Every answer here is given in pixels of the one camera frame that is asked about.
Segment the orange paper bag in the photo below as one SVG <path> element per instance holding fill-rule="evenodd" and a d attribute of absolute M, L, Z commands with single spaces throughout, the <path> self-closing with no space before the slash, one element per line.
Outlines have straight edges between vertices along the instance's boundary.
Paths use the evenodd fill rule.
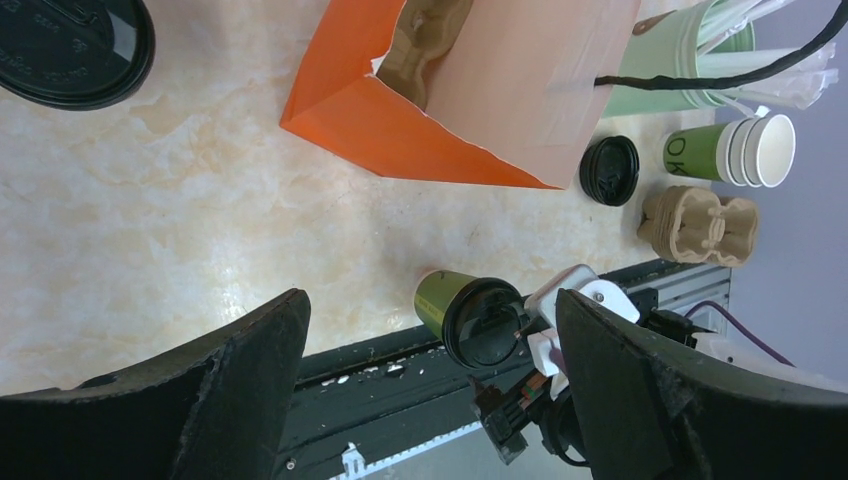
<path fill-rule="evenodd" d="M 611 97 L 636 1 L 472 1 L 421 110 L 377 77 L 408 1 L 332 1 L 282 127 L 377 175 L 565 189 Z"/>

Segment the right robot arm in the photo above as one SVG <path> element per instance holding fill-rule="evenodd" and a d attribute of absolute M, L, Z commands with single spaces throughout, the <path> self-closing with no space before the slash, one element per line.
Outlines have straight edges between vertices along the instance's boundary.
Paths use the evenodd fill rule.
<path fill-rule="evenodd" d="M 545 293 L 539 291 L 525 302 L 525 309 L 531 314 L 533 322 L 527 327 L 530 333 L 526 335 L 520 331 L 518 337 L 529 343 L 535 365 L 531 373 L 506 392 L 494 385 L 485 385 L 473 376 L 469 378 L 474 388 L 471 409 L 505 464 L 512 463 L 527 448 L 522 430 L 534 423 L 539 427 L 542 444 L 549 453 L 574 467 L 589 466 L 555 326 L 560 290 L 555 287 Z M 683 316 L 673 311 L 654 309 L 636 318 L 635 305 L 617 289 L 609 296 L 589 291 L 584 297 L 609 307 L 640 327 L 733 366 L 801 385 L 843 393 L 847 391 L 843 382 L 796 368 L 714 301 L 702 301 Z M 705 307 L 723 315 L 729 324 L 764 353 L 755 354 L 721 334 L 696 326 L 691 316 Z"/>

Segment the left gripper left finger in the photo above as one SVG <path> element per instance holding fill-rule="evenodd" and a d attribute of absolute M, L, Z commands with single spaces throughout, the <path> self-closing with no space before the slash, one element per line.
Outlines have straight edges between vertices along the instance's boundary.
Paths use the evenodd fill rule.
<path fill-rule="evenodd" d="M 286 291 L 72 389 L 1 400 L 5 479 L 271 479 L 310 324 Z"/>

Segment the green straw holder cup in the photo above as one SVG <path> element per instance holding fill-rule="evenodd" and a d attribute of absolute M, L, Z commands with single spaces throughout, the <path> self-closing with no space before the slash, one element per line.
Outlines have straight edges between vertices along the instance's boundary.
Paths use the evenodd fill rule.
<path fill-rule="evenodd" d="M 709 54 L 752 51 L 753 27 L 732 1 L 702 1 L 638 22 L 618 74 L 653 78 L 700 78 L 714 75 L 699 65 Z M 604 118 L 714 109 L 721 100 L 706 90 L 646 91 L 615 86 Z"/>

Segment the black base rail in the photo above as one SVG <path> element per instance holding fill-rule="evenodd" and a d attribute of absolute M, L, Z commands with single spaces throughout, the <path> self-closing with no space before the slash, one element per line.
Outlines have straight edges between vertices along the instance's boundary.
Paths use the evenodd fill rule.
<path fill-rule="evenodd" d="M 685 314 L 696 303 L 729 305 L 731 270 L 653 260 L 601 274 L 643 312 Z M 519 344 L 500 366 L 478 371 L 455 363 L 423 326 L 303 359 L 272 479 L 356 478 L 390 461 L 470 433 L 480 425 L 467 376 L 504 392 L 530 373 Z M 353 445 L 350 468 L 343 452 Z"/>

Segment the cardboard cup carrier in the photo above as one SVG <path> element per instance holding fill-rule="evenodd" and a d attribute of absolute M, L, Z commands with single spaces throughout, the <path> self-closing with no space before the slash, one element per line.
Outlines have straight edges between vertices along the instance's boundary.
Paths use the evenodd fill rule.
<path fill-rule="evenodd" d="M 738 268 L 750 259 L 760 212 L 746 198 L 720 197 L 693 186 L 672 186 L 643 202 L 639 239 L 662 259 Z"/>
<path fill-rule="evenodd" d="M 448 53 L 469 15 L 471 0 L 412 0 L 405 3 L 377 77 L 423 110 L 428 65 Z"/>

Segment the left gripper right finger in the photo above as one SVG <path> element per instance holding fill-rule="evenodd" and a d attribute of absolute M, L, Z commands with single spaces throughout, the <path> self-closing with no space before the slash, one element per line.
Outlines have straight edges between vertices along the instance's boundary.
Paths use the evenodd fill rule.
<path fill-rule="evenodd" d="M 847 396 L 757 374 L 597 309 L 566 371 L 597 479 L 843 479 Z"/>

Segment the stack of paper cups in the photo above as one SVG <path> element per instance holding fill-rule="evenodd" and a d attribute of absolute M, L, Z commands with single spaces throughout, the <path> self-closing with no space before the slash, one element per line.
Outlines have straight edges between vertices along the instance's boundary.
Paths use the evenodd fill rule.
<path fill-rule="evenodd" d="M 664 139 L 662 163 L 675 176 L 776 188 L 789 175 L 796 148 L 795 126 L 779 114 L 673 132 Z"/>

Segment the white wrapped straws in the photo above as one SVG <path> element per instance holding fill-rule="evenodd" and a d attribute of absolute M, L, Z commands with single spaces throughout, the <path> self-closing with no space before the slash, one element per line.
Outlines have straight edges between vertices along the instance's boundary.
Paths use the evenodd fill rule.
<path fill-rule="evenodd" d="M 766 67 L 792 52 L 754 45 L 754 23 L 785 7 L 788 1 L 712 1 L 696 21 L 692 55 L 697 77 L 732 77 Z M 830 66 L 836 43 L 831 41 L 798 64 L 767 78 L 733 88 L 695 91 L 704 106 L 730 106 L 747 116 L 761 116 L 770 106 L 804 110 L 839 81 Z"/>

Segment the black lid on table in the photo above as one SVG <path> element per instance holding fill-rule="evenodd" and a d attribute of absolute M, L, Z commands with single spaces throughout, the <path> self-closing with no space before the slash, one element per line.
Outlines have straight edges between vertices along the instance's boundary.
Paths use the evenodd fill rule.
<path fill-rule="evenodd" d="M 586 149 L 578 173 L 580 187 L 590 199 L 621 207 L 631 199 L 639 180 L 636 145 L 623 135 L 602 138 Z"/>

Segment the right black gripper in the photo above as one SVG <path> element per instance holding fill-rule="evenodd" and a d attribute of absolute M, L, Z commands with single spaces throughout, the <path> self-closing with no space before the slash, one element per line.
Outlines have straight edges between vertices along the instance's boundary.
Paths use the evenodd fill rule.
<path fill-rule="evenodd" d="M 471 410 L 504 464 L 526 450 L 522 431 L 534 424 L 548 453 L 574 467 L 589 465 L 569 388 L 553 399 L 552 380 L 542 374 L 528 374 L 507 391 L 474 376 L 468 381 L 474 390 Z"/>

